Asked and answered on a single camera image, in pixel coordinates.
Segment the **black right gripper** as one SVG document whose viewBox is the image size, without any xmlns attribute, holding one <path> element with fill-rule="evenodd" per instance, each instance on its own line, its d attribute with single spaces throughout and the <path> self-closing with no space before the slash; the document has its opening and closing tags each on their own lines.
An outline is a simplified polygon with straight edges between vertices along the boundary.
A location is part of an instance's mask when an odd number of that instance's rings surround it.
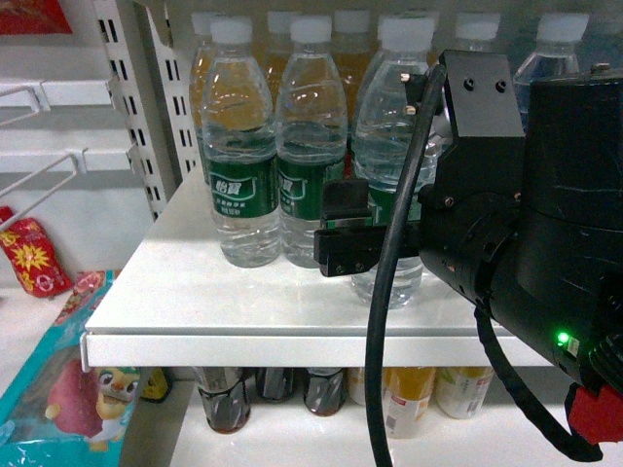
<svg viewBox="0 0 623 467">
<path fill-rule="evenodd" d="M 372 185 L 330 182 L 313 258 L 327 276 L 359 274 L 388 253 L 418 257 L 423 265 L 478 307 L 485 307 L 501 252 L 513 236 L 523 171 L 524 133 L 503 54 L 447 50 L 424 74 L 401 80 L 415 125 L 395 201 L 415 181 L 414 164 L 432 126 L 444 124 L 449 147 L 433 182 L 415 196 L 418 220 L 392 214 L 371 224 L 364 204 Z"/>
</svg>

